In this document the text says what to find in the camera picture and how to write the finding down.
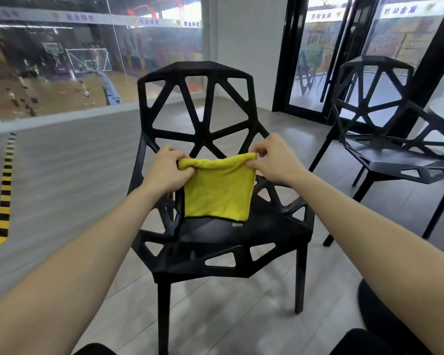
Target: white banner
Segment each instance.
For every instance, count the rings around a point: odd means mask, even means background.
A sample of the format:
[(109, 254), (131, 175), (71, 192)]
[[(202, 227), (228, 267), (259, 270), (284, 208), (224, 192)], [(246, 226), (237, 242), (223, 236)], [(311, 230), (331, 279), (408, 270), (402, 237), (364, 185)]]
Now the white banner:
[[(345, 7), (308, 11), (306, 23), (342, 21), (344, 13)], [(389, 19), (442, 15), (444, 15), (444, 0), (423, 0), (384, 4), (381, 6), (379, 17), (377, 14), (376, 18)]]
[(94, 23), (138, 27), (186, 27), (201, 28), (201, 21), (153, 19), (126, 15), (95, 14), (89, 12), (40, 10), (33, 8), (0, 7), (0, 21), (35, 21), (62, 23)]

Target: black and yellow striped tape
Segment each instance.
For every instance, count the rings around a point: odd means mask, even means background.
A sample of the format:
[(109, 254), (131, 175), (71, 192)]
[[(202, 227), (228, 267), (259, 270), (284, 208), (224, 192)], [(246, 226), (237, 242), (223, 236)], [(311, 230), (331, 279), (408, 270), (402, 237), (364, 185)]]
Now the black and yellow striped tape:
[(15, 152), (16, 133), (10, 133), (6, 143), (5, 163), (0, 186), (0, 244), (8, 239), (10, 228), (10, 203), (12, 197), (13, 153)]

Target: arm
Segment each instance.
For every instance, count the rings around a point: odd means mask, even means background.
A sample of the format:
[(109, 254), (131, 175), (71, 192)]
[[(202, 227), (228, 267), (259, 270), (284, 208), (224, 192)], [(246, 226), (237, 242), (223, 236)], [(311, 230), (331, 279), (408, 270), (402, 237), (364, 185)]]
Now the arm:
[(99, 310), (149, 211), (195, 170), (163, 147), (148, 177), (113, 212), (62, 247), (0, 300), (0, 355), (70, 354)]
[(308, 172), (277, 134), (247, 166), (292, 187), (380, 300), (435, 354), (444, 354), (444, 253)]

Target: yellow cloth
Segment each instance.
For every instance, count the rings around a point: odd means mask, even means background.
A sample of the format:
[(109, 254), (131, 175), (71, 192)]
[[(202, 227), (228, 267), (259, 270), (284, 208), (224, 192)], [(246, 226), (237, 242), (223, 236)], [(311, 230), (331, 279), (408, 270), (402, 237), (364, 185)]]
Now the yellow cloth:
[(256, 153), (245, 153), (222, 160), (180, 160), (179, 169), (196, 168), (184, 185), (185, 216), (247, 220), (255, 171), (245, 167), (245, 162), (255, 159)]

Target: person's left arm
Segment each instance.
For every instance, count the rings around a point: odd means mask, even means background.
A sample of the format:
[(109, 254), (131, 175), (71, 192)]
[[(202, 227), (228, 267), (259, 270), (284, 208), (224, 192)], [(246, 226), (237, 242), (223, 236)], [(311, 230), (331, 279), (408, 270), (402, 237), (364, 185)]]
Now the person's left arm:
[(194, 174), (178, 170), (184, 157), (163, 147), (139, 188), (0, 300), (0, 355), (71, 354), (154, 204)]

